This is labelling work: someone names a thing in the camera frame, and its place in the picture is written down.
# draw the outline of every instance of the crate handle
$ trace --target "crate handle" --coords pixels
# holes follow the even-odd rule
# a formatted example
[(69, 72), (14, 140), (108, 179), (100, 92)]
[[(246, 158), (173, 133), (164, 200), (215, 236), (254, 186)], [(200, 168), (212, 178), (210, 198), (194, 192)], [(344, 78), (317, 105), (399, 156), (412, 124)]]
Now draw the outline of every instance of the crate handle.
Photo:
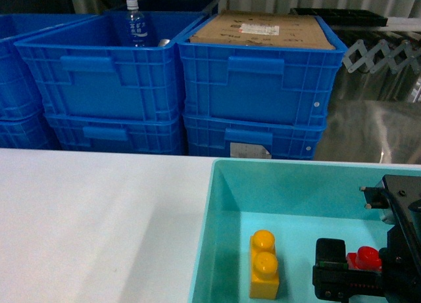
[(284, 66), (281, 58), (228, 58), (228, 71), (282, 75)]
[(115, 72), (114, 61), (110, 57), (72, 57), (60, 58), (63, 70), (73, 72)]
[(268, 132), (255, 132), (226, 128), (225, 141), (258, 145), (272, 145), (273, 134)]
[(88, 139), (127, 141), (126, 129), (83, 127), (84, 137)]

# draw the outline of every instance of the cardboard box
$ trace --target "cardboard box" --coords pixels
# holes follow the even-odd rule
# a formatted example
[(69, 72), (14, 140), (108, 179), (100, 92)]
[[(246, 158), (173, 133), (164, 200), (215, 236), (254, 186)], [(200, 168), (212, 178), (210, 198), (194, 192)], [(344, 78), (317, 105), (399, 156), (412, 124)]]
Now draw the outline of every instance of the cardboard box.
[(329, 49), (313, 16), (224, 11), (190, 37), (193, 43)]

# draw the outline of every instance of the black tray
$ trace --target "black tray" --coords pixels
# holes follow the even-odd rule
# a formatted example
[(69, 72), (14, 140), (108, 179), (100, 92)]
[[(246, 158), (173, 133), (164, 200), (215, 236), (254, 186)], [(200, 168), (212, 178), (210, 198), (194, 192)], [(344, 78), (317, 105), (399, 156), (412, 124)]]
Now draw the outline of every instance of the black tray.
[(290, 14), (320, 16), (329, 25), (384, 27), (387, 18), (362, 9), (291, 9)]

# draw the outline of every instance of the bottle label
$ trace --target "bottle label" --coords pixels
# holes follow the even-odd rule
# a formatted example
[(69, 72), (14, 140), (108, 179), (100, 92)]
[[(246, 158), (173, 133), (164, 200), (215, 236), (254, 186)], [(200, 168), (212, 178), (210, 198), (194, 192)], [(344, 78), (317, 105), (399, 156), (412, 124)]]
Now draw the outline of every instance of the bottle label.
[(128, 22), (130, 40), (136, 45), (145, 46), (147, 43), (147, 26), (142, 18)]

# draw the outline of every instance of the plastic water bottle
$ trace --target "plastic water bottle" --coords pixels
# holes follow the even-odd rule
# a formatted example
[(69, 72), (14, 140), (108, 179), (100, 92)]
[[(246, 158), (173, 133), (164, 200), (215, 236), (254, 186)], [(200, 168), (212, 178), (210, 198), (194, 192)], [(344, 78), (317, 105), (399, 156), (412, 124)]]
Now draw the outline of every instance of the plastic water bottle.
[(144, 15), (139, 12), (137, 0), (127, 0), (127, 29), (131, 43), (134, 47), (145, 47), (148, 45), (148, 29)]

